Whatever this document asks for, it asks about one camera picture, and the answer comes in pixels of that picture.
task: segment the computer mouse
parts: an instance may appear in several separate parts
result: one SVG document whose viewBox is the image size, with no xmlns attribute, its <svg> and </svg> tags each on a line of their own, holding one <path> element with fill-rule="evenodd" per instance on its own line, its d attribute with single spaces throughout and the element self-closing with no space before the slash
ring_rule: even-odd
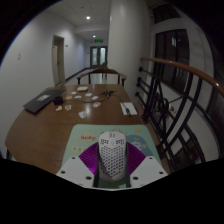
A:
<svg viewBox="0 0 224 224">
<path fill-rule="evenodd" d="M 126 138 L 116 132 L 105 132 L 99 137 L 99 175 L 102 179 L 114 183 L 125 174 Z"/>
</svg>

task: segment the window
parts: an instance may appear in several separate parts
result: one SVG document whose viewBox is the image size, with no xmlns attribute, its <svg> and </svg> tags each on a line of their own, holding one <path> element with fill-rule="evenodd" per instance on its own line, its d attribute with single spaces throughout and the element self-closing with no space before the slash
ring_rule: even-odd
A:
<svg viewBox="0 0 224 224">
<path fill-rule="evenodd" d="M 188 65 L 190 51 L 186 30 L 158 33 L 156 35 L 155 57 Z M 169 65 L 165 65 L 162 71 L 163 81 L 180 93 L 184 91 L 187 77 L 188 73 L 186 71 Z"/>
<path fill-rule="evenodd" d="M 164 4 L 153 9 L 155 23 L 162 22 L 164 20 L 180 18 L 177 11 L 170 5 Z"/>
</svg>

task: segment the black laptop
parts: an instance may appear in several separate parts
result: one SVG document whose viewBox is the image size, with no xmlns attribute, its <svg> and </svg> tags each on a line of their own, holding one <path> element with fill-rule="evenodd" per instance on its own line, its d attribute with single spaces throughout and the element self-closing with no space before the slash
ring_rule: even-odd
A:
<svg viewBox="0 0 224 224">
<path fill-rule="evenodd" d="M 66 90 L 47 90 L 26 103 L 23 107 L 31 113 L 36 114 L 53 101 L 55 97 L 61 96 L 64 92 L 66 92 Z"/>
</svg>

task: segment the white ceiling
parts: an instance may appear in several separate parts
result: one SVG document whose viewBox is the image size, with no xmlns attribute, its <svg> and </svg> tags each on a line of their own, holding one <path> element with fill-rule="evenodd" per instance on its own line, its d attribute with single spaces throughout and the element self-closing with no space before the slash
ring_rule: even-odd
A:
<svg viewBox="0 0 224 224">
<path fill-rule="evenodd" d="M 75 26 L 109 22 L 110 0 L 63 0 L 47 9 Z"/>
<path fill-rule="evenodd" d="M 96 36 L 96 39 L 108 39 L 110 1 L 111 0 L 63 0 L 49 7 L 46 11 L 71 22 L 76 26 L 77 30 L 79 30 L 76 33 L 86 40 L 93 40 L 93 35 Z M 148 6 L 153 6 L 163 1 L 146 0 L 146 2 Z"/>
</svg>

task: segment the door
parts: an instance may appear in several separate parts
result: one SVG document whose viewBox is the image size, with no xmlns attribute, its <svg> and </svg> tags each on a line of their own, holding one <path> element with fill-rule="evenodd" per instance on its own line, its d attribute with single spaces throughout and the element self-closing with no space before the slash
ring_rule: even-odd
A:
<svg viewBox="0 0 224 224">
<path fill-rule="evenodd" d="M 98 68 L 107 61 L 107 47 L 90 47 L 90 67 Z"/>
<path fill-rule="evenodd" d="M 58 47 L 53 46 L 52 51 L 52 64 L 53 64 L 53 77 L 55 86 L 59 84 L 59 76 L 58 76 Z"/>
<path fill-rule="evenodd" d="M 53 35 L 52 68 L 55 86 L 65 82 L 64 69 L 64 38 Z"/>
</svg>

